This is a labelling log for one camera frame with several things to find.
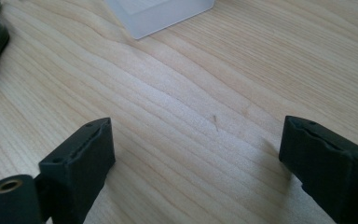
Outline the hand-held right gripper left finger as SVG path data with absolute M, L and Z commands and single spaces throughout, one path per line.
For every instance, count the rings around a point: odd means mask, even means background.
M 83 224 L 115 161 L 111 119 L 103 118 L 80 127 L 39 162 L 54 224 Z

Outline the translucent plastic box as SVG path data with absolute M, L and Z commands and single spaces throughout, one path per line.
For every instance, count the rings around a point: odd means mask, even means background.
M 105 0 L 134 39 L 211 9 L 215 0 Z

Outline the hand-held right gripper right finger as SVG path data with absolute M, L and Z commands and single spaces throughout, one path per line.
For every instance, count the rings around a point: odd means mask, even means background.
M 358 224 L 358 145 L 324 126 L 287 116 L 279 160 L 338 224 Z

